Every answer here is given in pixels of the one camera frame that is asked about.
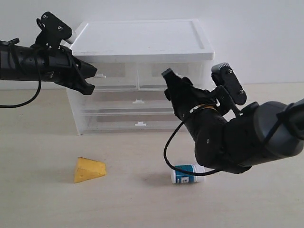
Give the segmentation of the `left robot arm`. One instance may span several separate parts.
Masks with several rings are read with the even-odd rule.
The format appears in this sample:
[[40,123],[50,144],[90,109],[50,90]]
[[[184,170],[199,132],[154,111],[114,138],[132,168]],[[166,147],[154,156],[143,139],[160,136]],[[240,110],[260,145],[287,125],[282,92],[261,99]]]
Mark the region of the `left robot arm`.
[[72,55],[60,46],[54,52],[40,46],[18,46],[19,39],[0,42],[0,78],[7,81],[53,82],[83,95],[95,89],[86,81],[96,75],[97,68]]

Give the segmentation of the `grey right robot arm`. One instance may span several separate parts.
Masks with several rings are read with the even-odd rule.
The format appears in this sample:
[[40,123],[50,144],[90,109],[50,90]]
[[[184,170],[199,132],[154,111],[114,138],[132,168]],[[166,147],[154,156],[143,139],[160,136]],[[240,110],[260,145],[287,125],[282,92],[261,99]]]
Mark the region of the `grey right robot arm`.
[[216,65],[212,91],[196,88],[172,69],[162,73],[164,94],[194,140],[209,174],[241,174],[252,166],[297,156],[304,148],[304,102],[246,104],[247,95],[227,63]]

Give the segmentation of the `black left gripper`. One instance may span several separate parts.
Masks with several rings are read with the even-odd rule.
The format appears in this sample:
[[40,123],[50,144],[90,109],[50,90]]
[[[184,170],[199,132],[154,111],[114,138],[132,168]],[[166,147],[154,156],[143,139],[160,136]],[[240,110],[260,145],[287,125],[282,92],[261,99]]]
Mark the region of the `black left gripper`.
[[60,46],[53,55],[48,56],[48,68],[54,72],[52,82],[67,87],[82,95],[91,95],[95,89],[93,84],[84,79],[92,78],[97,73],[97,68],[72,55],[72,50],[66,46]]

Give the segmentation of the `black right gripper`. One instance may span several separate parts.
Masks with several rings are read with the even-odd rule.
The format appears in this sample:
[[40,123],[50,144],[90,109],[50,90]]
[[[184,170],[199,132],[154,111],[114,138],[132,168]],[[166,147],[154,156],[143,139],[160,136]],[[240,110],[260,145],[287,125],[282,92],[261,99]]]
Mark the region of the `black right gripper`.
[[175,116],[184,122],[192,139],[201,133],[209,134],[221,129],[227,120],[218,112],[216,100],[209,98],[209,91],[195,89],[186,77],[179,77],[171,68],[162,72],[167,88],[164,93],[171,102]]

